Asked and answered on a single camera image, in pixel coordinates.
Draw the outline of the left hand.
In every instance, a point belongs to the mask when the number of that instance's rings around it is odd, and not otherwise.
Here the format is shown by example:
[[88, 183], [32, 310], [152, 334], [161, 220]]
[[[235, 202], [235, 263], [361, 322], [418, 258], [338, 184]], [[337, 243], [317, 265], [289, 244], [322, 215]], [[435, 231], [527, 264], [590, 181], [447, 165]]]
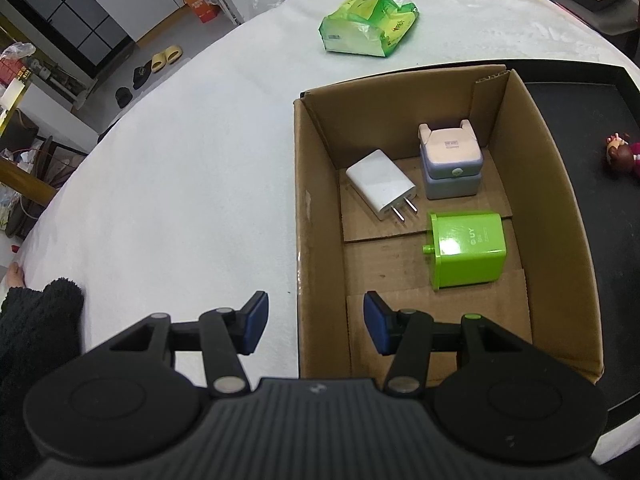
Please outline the left hand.
[[24, 271], [17, 262], [12, 262], [6, 271], [6, 286], [9, 288], [24, 288]]

